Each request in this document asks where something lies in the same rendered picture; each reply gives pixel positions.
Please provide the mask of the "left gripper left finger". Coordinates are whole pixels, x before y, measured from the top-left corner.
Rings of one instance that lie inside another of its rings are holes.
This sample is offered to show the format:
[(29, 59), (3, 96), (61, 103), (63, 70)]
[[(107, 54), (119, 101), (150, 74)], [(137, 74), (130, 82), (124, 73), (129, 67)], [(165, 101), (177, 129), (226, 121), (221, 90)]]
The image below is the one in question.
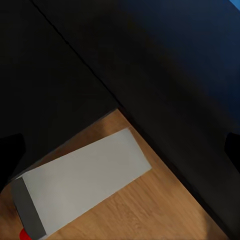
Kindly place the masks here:
[(21, 133), (0, 138), (0, 193), (26, 152)]

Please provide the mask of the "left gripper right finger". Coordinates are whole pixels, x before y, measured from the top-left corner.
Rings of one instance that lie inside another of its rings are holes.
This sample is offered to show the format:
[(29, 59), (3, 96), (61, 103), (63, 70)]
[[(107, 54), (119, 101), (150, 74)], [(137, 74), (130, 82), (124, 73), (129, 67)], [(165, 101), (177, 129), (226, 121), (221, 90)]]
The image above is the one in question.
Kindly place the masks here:
[(224, 151), (240, 173), (240, 135), (229, 133), (227, 135)]

